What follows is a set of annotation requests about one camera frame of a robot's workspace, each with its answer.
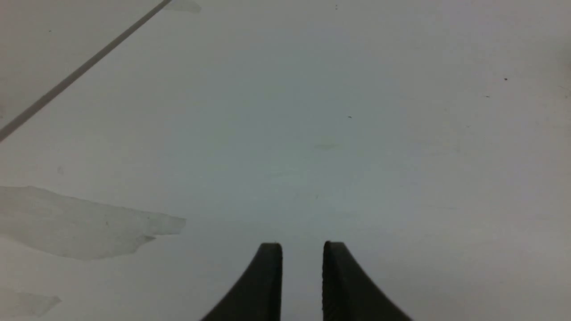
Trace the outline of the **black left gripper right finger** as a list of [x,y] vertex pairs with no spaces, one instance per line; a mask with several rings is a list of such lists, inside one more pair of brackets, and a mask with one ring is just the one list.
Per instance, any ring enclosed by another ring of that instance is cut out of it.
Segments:
[[367,276],[343,242],[323,246],[324,321],[410,321]]

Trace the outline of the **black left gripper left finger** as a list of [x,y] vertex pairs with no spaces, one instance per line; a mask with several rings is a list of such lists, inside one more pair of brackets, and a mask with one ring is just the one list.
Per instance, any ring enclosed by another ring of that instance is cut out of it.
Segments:
[[279,243],[262,243],[240,278],[204,321],[279,321],[283,280],[283,250]]

